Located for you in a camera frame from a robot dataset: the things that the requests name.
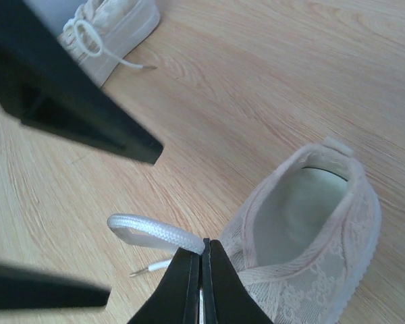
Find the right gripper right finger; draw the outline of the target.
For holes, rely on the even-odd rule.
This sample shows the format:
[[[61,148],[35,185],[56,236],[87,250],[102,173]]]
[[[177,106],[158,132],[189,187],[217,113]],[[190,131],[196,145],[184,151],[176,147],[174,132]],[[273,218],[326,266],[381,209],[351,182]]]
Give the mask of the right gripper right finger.
[[[205,238],[201,256],[202,323],[270,323],[250,297],[218,240]]]

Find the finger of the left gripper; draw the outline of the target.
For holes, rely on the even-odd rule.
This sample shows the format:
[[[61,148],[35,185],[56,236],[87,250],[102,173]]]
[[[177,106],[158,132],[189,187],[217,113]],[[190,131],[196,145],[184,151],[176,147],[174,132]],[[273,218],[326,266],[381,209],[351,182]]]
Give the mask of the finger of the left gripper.
[[[110,293],[87,281],[0,263],[0,311],[104,307]]]
[[[127,159],[153,165],[163,152],[23,1],[0,1],[0,105],[25,126]]]

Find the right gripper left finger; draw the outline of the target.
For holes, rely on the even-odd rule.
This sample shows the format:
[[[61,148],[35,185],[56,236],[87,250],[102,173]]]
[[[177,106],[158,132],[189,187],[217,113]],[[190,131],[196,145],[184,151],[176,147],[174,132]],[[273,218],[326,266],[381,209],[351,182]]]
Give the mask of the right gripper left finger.
[[[200,255],[179,249],[151,297],[129,324],[199,322]]]

